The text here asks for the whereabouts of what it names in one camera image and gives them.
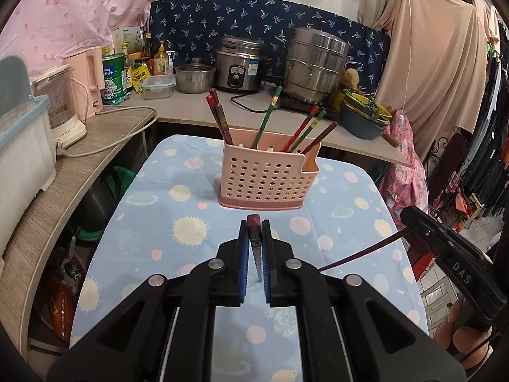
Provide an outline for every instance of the human hand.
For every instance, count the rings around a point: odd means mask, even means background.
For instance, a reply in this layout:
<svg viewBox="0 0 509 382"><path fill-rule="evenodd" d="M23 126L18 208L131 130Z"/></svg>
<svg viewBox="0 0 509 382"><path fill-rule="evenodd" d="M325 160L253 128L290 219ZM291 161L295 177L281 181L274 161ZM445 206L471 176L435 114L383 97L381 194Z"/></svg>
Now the human hand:
<svg viewBox="0 0 509 382"><path fill-rule="evenodd" d="M447 350L450 343L453 342L458 352L466 355L479 345L479 343L484 342L491 335L492 328L485 333L481 333L480 331L464 326L452 334L452 328L454 327L454 323L457 318L460 316L463 301L464 299L461 298L452 305L449 314L435 332L433 340L444 350ZM484 359L486 353L488 353L488 349L489 343L481 347L473 353L472 356L467 358L467 360L462 362L461 364L463 365L463 368L470 369L478 365Z"/></svg>

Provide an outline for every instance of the snack package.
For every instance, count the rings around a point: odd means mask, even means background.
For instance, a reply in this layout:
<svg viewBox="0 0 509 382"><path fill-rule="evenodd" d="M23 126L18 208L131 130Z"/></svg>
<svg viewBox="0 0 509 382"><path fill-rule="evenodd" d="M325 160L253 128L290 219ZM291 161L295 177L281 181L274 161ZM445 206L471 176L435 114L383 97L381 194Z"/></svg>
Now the snack package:
<svg viewBox="0 0 509 382"><path fill-rule="evenodd" d="M143 92L142 82L150 76L149 68L143 64L132 73L132 87L136 93Z"/></svg>

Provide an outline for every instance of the tablecloth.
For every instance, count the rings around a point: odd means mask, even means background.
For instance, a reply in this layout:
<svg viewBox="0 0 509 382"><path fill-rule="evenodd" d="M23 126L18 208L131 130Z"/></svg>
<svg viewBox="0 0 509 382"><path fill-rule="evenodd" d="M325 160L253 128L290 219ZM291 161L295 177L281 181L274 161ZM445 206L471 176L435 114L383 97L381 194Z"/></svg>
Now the tablecloth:
<svg viewBox="0 0 509 382"><path fill-rule="evenodd" d="M221 207L222 141L174 135L144 163L92 259L76 311L76 343L150 275L187 274L238 236L253 211ZM258 212L272 236L317 267L360 251L396 231L375 184L352 164L317 159L320 172L298 210ZM357 273L427 332L424 307L400 240L329 270ZM217 308L212 381L302 381L294 308L269 308L252 256L240 308Z"/></svg>

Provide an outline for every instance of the pink floral cloth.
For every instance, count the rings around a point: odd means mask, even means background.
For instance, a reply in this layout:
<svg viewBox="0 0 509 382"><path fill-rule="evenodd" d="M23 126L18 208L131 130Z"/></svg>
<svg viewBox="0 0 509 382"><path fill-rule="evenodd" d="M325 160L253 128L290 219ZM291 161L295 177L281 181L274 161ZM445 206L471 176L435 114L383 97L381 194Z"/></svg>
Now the pink floral cloth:
<svg viewBox="0 0 509 382"><path fill-rule="evenodd" d="M404 119L403 124L399 126L398 120L401 114ZM411 164L411 167L390 164L378 188L394 223L401 230L405 227L400 218L403 208L415 205L423 211L427 211L428 185L421 159L414 150L410 122L401 110L394 113L394 118L386 132L398 139L400 152Z"/></svg>
<svg viewBox="0 0 509 382"><path fill-rule="evenodd" d="M20 55L31 77L80 49L111 43L111 32L143 25L147 0L21 0L0 34L0 57Z"/></svg>

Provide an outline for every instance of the plastic food container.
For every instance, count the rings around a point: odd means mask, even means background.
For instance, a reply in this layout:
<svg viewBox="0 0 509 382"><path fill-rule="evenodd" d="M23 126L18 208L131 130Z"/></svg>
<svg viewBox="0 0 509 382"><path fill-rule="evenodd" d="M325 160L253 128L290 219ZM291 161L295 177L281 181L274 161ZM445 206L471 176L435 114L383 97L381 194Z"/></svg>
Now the plastic food container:
<svg viewBox="0 0 509 382"><path fill-rule="evenodd" d="M47 95L34 97L23 61L0 60L0 255L40 189L53 182L55 147ZM3 260L0 258L0 273Z"/></svg>
<svg viewBox="0 0 509 382"><path fill-rule="evenodd" d="M243 210L279 211L301 208L319 168L316 157L320 143L306 155L280 151L291 135L264 132L258 149L251 145L257 131L230 129L233 145L223 148L219 203ZM299 145L304 150L312 138Z"/></svg>
<svg viewBox="0 0 509 382"><path fill-rule="evenodd" d="M175 86L175 75L150 76L142 83L145 100L169 98Z"/></svg>

